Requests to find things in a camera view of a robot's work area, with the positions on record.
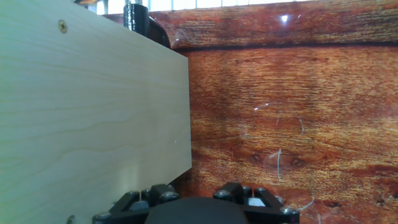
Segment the light wood plank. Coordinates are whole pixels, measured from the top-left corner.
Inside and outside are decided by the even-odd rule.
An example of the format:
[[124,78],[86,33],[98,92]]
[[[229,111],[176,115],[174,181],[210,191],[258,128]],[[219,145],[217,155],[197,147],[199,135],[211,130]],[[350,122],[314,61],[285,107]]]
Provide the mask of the light wood plank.
[[189,116],[185,57],[67,1],[0,1],[0,223],[91,223],[173,180]]

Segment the bolt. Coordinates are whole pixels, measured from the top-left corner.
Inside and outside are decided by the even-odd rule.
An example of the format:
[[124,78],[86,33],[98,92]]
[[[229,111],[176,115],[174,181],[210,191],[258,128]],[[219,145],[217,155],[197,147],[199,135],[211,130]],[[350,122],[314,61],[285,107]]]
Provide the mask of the bolt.
[[296,214],[298,212],[296,209],[293,209],[292,207],[286,207],[286,206],[280,208],[280,211],[285,215],[292,215],[292,214]]
[[228,192],[228,191],[226,191],[226,190],[219,190],[219,191],[217,191],[215,194],[214,194],[214,196],[215,197],[225,197],[225,196],[228,196],[230,193]]
[[60,29],[61,33],[66,34],[68,32],[67,23],[63,20],[58,22],[58,28]]
[[95,218],[97,218],[97,219],[105,219],[105,218],[109,218],[110,216],[111,216],[110,212],[100,212],[100,213],[95,215]]
[[75,224],[76,222],[76,218],[74,215],[69,216],[69,218],[67,219],[67,224]]

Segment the wood grain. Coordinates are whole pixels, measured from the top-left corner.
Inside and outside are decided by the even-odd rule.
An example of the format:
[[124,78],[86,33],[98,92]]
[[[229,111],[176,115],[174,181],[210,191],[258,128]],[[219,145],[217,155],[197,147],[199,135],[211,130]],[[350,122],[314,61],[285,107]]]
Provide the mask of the wood grain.
[[185,57],[62,0],[0,21],[1,224],[91,223],[191,167]]
[[[123,15],[104,15],[123,24]],[[151,12],[173,49],[393,42],[396,0],[306,1]]]
[[398,223],[397,1],[150,14],[189,58],[184,196],[239,181],[304,208],[304,224]]
[[[302,223],[398,220],[398,48],[183,53],[193,169],[184,195],[265,186]],[[277,173],[280,154],[280,181]]]

